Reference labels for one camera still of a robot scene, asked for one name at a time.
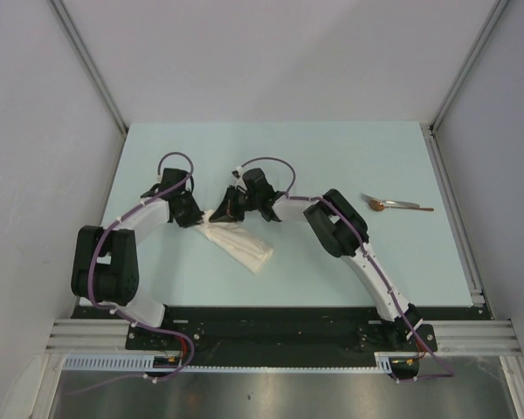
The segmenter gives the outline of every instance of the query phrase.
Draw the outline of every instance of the reflective metal surface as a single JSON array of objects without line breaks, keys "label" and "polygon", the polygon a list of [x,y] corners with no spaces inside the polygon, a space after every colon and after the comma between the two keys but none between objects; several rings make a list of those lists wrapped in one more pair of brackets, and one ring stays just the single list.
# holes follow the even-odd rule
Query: reflective metal surface
[{"label": "reflective metal surface", "polygon": [[[66,392],[124,373],[64,372],[52,418],[514,418],[498,358],[451,359],[452,379],[396,385],[375,374],[180,374]],[[422,372],[436,369],[425,360]]]}]

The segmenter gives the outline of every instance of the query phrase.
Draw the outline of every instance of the utensil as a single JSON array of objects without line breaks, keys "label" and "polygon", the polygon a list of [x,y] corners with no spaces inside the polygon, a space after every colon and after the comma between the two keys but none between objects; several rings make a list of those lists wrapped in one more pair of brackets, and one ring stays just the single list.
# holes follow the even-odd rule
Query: utensil
[{"label": "utensil", "polygon": [[392,201],[392,200],[385,200],[385,199],[378,199],[374,198],[373,196],[368,196],[365,194],[361,194],[361,198],[363,201],[366,201],[367,203],[370,203],[371,200],[378,201],[379,203],[387,203],[390,205],[398,205],[402,207],[412,207],[412,208],[419,208],[420,205],[418,203],[407,203],[406,201]]},{"label": "utensil", "polygon": [[384,211],[387,208],[396,208],[398,210],[429,211],[429,212],[432,212],[435,210],[434,208],[421,208],[421,207],[417,208],[417,207],[403,207],[399,205],[384,205],[383,203],[381,203],[380,201],[374,198],[369,200],[369,207],[375,211]]}]

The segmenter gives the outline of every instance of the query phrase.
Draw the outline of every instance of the towel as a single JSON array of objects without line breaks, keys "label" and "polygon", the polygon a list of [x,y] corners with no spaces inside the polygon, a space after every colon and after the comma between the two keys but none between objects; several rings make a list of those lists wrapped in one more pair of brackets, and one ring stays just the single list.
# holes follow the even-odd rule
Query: towel
[{"label": "towel", "polygon": [[205,211],[196,229],[217,244],[252,273],[258,273],[273,253],[273,248],[238,226],[238,223],[210,223],[213,210]]}]

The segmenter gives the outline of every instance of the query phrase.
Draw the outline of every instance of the wooden spoon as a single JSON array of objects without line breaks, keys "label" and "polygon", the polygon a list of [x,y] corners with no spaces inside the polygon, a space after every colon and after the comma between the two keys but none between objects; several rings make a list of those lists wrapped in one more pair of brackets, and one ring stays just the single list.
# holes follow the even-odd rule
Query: wooden spoon
[{"label": "wooden spoon", "polygon": [[415,210],[415,211],[434,211],[434,208],[415,208],[415,207],[402,207],[399,205],[384,205],[376,199],[369,200],[369,207],[375,211],[384,211],[387,208],[398,208],[399,210]]}]

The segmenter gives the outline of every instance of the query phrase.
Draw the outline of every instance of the cable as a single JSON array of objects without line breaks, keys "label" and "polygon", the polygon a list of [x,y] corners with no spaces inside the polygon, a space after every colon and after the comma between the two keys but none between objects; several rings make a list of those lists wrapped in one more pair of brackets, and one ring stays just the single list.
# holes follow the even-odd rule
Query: cable
[{"label": "cable", "polygon": [[280,162],[282,164],[285,164],[286,166],[289,167],[289,169],[291,170],[291,173],[293,175],[293,179],[291,180],[291,183],[289,183],[289,186],[286,189],[286,197],[288,198],[289,197],[289,191],[291,190],[291,188],[295,184],[295,181],[297,180],[297,173],[295,173],[295,168],[290,163],[288,163],[287,161],[279,159],[278,157],[256,157],[254,159],[250,159],[249,161],[245,161],[243,164],[240,165],[240,167],[243,168],[247,164],[251,164],[251,163],[254,163],[255,161],[261,161],[261,160],[278,161],[278,162]]},{"label": "cable", "polygon": [[384,272],[378,267],[376,262],[373,260],[373,258],[368,254],[367,249],[365,249],[364,242],[361,239],[361,235],[357,231],[357,229],[351,225],[349,220],[330,202],[324,199],[322,196],[314,196],[314,197],[308,197],[308,196],[290,196],[289,199],[296,200],[296,201],[320,201],[324,203],[327,207],[329,207],[347,226],[348,228],[353,232],[355,237],[357,238],[357,241],[359,242],[359,247],[362,250],[363,256],[373,265],[375,268],[376,273],[378,273],[378,276],[381,278],[381,280],[384,283],[384,286],[386,286],[386,290],[389,292],[390,296],[392,297],[392,301],[394,302],[394,306],[396,307],[398,313],[402,317],[403,322],[406,324],[406,326],[411,330],[413,335],[416,337],[416,341],[419,342],[419,344],[422,346],[424,350],[426,350],[433,360],[437,362],[438,365],[440,365],[445,371],[446,374],[428,374],[428,375],[422,375],[420,377],[414,377],[410,379],[404,379],[400,380],[396,378],[396,382],[400,381],[423,381],[423,380],[432,380],[435,378],[448,378],[453,377],[455,374],[454,370],[450,365],[448,365],[446,362],[444,362],[438,355],[436,355],[432,349],[425,343],[425,341],[417,334],[417,331],[415,327],[411,324],[409,319],[406,317],[405,313],[402,310],[402,307],[400,306],[400,303],[398,302],[398,299],[396,298],[395,293],[392,291],[392,286],[390,285],[389,280],[386,278],[386,275]]},{"label": "cable", "polygon": [[[111,231],[113,231],[113,229],[117,225],[119,225],[119,224],[123,223],[124,221],[128,220],[132,215],[134,215],[136,212],[138,212],[139,210],[141,210],[145,206],[150,205],[153,201],[156,201],[157,199],[161,198],[162,196],[165,196],[165,195],[169,194],[170,192],[172,192],[173,190],[181,187],[182,185],[184,185],[192,177],[192,173],[194,172],[194,163],[192,162],[192,160],[187,155],[185,155],[184,153],[177,152],[177,151],[171,152],[171,153],[167,153],[166,155],[164,155],[161,158],[161,160],[159,161],[159,164],[157,165],[157,174],[159,175],[161,173],[162,163],[165,161],[165,159],[167,159],[171,155],[180,155],[181,157],[186,159],[186,161],[190,165],[189,173],[184,177],[184,179],[182,179],[180,182],[178,182],[174,186],[159,192],[158,194],[152,196],[151,198],[147,199],[143,203],[139,203],[138,205],[133,207],[131,210],[129,210],[127,213],[125,213],[123,216],[119,217],[116,221],[111,223],[104,230],[104,232],[101,235],[99,241],[97,242],[97,246],[95,246],[95,250],[93,252],[93,256],[92,256],[92,259],[91,259],[91,264],[89,265],[89,273],[87,275],[87,297],[91,301],[93,307],[99,308],[101,310],[114,309],[114,310],[116,310],[116,313],[120,317],[122,317],[124,320],[129,321],[131,324],[135,324],[136,326],[141,327],[142,329],[149,330],[150,332],[168,334],[168,335],[180,338],[180,339],[184,339],[190,345],[190,355],[187,358],[187,360],[182,363],[182,365],[177,367],[172,373],[168,374],[167,376],[164,376],[164,377],[161,377],[161,378],[154,378],[152,380],[152,382],[160,382],[160,381],[169,380],[170,378],[174,377],[179,372],[181,372],[181,370],[183,370],[183,368],[187,367],[190,364],[190,362],[192,361],[192,358],[194,358],[194,352],[195,352],[194,342],[184,333],[179,333],[179,332],[175,332],[173,330],[168,330],[168,329],[161,329],[159,327],[148,326],[148,325],[145,325],[145,324],[142,324],[142,323],[136,321],[135,319],[132,319],[131,317],[129,317],[125,313],[122,313],[120,310],[117,310],[115,306],[108,306],[108,305],[102,306],[102,305],[100,305],[97,302],[97,300],[95,299],[95,294],[93,292],[93,277],[94,277],[95,267],[97,265],[97,259],[99,258],[100,251],[101,251],[101,249],[103,247],[103,244],[105,244],[105,241],[107,240],[107,237],[111,233]],[[68,394],[69,395],[80,395],[80,394],[85,393],[85,392],[87,392],[89,390],[93,390],[95,388],[103,387],[103,386],[105,386],[107,384],[110,384],[110,383],[118,381],[118,380],[123,380],[123,379],[126,379],[126,378],[136,378],[136,377],[143,377],[143,375],[142,374],[125,374],[125,375],[121,375],[121,376],[118,376],[118,377],[114,377],[113,379],[106,380],[106,381],[103,381],[103,382],[100,382],[100,383],[97,383],[97,384],[93,384],[92,386],[89,386],[89,387],[86,387],[86,388],[82,388],[80,390],[72,391],[71,393],[68,393]]]}]

